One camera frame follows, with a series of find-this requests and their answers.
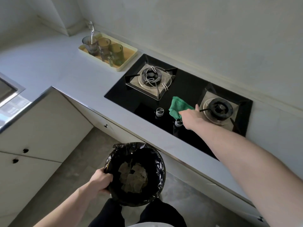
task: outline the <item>glass cup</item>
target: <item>glass cup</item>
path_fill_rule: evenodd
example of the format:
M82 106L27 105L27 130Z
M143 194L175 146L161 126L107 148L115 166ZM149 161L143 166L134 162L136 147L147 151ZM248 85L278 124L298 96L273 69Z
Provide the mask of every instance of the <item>glass cup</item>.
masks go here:
M113 63L117 66L121 66L125 62L123 46L120 44L112 44L108 49L111 53Z
M102 60L108 60L108 56L110 55L109 47L112 44L111 40L108 38L100 38L98 40L98 46L100 50L100 55Z
M82 43L85 45L85 48L89 52L89 54L93 56L99 55L99 47L96 37L87 36L82 39Z

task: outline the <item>hand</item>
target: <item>hand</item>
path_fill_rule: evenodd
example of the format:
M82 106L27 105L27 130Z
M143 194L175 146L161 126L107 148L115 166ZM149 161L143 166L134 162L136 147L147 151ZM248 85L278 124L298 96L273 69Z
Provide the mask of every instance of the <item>hand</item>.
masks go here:
M187 109L179 111L179 114L182 116L183 125L187 130L193 130L198 121L204 121L197 104L195 110Z
M91 182L97 191L107 192L105 188L108 187L109 183L113 181L112 174L104 173L104 168L97 169L96 172L93 174L89 182Z

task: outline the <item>person's left hand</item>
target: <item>person's left hand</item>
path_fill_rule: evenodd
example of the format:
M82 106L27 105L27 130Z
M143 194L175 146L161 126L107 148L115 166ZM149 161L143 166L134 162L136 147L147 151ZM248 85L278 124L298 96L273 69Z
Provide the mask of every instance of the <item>person's left hand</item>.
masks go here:
M97 169L89 182L92 182L98 191L108 192L105 188L113 181L112 174L104 173L104 168Z

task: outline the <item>stove knob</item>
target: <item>stove knob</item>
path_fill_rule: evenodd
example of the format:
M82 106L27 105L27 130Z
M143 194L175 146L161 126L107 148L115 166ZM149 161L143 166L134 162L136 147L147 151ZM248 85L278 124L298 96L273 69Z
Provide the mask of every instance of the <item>stove knob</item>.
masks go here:
M161 117L163 114L164 114L164 109L161 108L161 107L157 108L157 110L156 110L156 116L157 117Z
M176 126L176 127L181 127L181 126L183 126L183 121L182 121L182 119L177 119L177 120L175 121L175 126Z

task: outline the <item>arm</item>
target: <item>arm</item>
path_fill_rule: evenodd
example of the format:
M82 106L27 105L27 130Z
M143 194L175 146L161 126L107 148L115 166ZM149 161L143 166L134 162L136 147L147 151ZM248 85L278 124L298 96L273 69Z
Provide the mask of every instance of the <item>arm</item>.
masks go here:
M204 121L198 105L179 113L184 126L205 141L270 226L303 224L303 181L297 175L246 138Z
M105 174L103 170L104 168L96 170L88 183L78 188L34 227L75 227L82 219L89 202L112 182L113 175Z

